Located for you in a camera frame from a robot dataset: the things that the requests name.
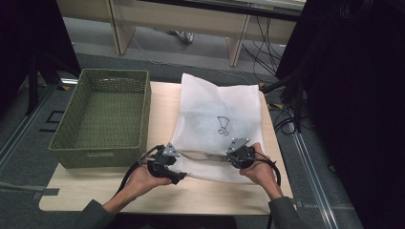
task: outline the gray sleeve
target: gray sleeve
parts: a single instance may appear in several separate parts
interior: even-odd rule
[[[289,198],[276,198],[268,203],[274,225],[277,229],[309,229],[310,227],[298,217]]]
[[[105,211],[101,204],[93,199],[75,220],[75,228],[101,229],[107,227],[113,220],[114,216]]]

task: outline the basket rim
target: basket rim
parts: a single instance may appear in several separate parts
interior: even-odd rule
[[[62,118],[60,119],[59,125],[57,125],[57,128],[56,128],[56,130],[55,130],[55,133],[54,133],[54,135],[53,135],[53,137],[52,137],[52,139],[51,139],[51,143],[50,143],[50,145],[49,145],[49,147],[48,147],[48,150],[49,150],[49,151],[65,151],[65,152],[66,152],[66,151],[91,151],[91,150],[128,150],[128,149],[138,149],[138,148],[142,145],[142,143],[139,141],[139,143],[138,143],[137,146],[120,147],[120,148],[91,148],[91,149],[90,149],[90,148],[73,148],[73,149],[71,149],[71,148],[69,148],[69,149],[68,149],[68,148],[57,148],[57,149],[56,149],[56,148],[53,148],[53,146],[54,146],[54,144],[55,144],[54,141],[55,141],[56,136],[57,136],[57,134],[58,134],[58,132],[59,132],[59,129],[61,128],[60,123],[63,122],[63,120],[64,120],[64,118],[65,118],[65,116],[66,116],[66,111],[67,111],[68,107],[70,106],[70,104],[72,103],[72,101],[73,101],[73,99],[74,99],[74,97],[75,97],[75,94],[76,94],[76,87],[79,85],[80,79],[83,78],[82,75],[83,75],[85,72],[92,72],[92,71],[146,73],[146,82],[149,82],[149,83],[148,83],[148,84],[149,84],[149,87],[146,87],[145,93],[143,94],[142,117],[145,116],[146,90],[151,91],[150,93],[152,93],[152,90],[151,90],[151,88],[150,88],[150,75],[149,75],[149,71],[148,71],[148,70],[82,69],[82,71],[81,71],[81,73],[80,73],[80,77],[79,77],[78,80],[77,80],[77,85],[75,86],[75,90],[74,90],[74,92],[72,93],[72,96],[70,97],[69,102],[68,102],[68,104],[67,104],[67,106],[66,106],[65,113],[63,114]],[[141,123],[140,123],[140,128],[142,129],[144,125],[149,125],[149,123],[143,123],[143,122],[141,122]]]

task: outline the metal rail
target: metal rail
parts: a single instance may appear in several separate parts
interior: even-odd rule
[[[292,131],[295,130],[293,123],[289,123],[289,127]],[[325,194],[324,189],[322,188],[321,181],[316,174],[316,170],[312,164],[312,160],[307,150],[305,141],[301,133],[294,132],[293,137],[300,158],[304,164],[305,171],[309,178],[310,187],[315,196],[315,200],[318,203],[319,211],[321,212],[321,216],[325,222],[325,226],[327,227],[327,229],[338,229],[339,225],[337,224],[336,216],[334,215],[334,212],[330,206],[330,202]]]
[[[24,117],[21,121],[20,125],[14,131],[12,136],[3,146],[0,151],[0,172],[6,167],[7,162],[11,158],[12,154],[14,154],[15,150],[18,148],[21,140],[27,134],[28,130],[30,129],[33,121],[37,117],[39,111],[42,109],[45,101],[49,98],[49,96],[55,91],[56,85],[48,86],[44,92],[39,96],[39,104],[36,108],[28,115]]]

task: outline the human hand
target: human hand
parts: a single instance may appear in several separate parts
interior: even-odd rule
[[[146,164],[140,165],[129,176],[125,187],[117,193],[110,201],[103,205],[103,208],[112,215],[116,215],[122,208],[152,189],[171,184],[172,180],[166,177],[153,177]]]
[[[263,154],[259,142],[254,143],[251,147],[253,147],[256,152],[255,158],[270,159],[269,156]],[[271,199],[281,198],[283,196],[283,193],[276,182],[273,169],[266,163],[255,161],[250,167],[240,170],[239,174],[250,178],[253,182],[262,186]]]

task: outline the light wood surface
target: light wood surface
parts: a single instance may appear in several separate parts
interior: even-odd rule
[[[172,137],[179,114],[181,85],[151,82],[152,102],[148,148],[166,144]],[[262,129],[267,153],[282,175],[282,190],[292,198],[291,188],[268,114],[262,103]],[[81,211],[93,198],[108,201],[116,192],[128,168],[65,169],[57,165],[48,188],[59,188],[57,196],[45,196],[39,203],[44,211]],[[178,185],[158,187],[137,198],[122,212],[147,214],[267,215],[265,191],[255,184],[229,184],[186,177]]]

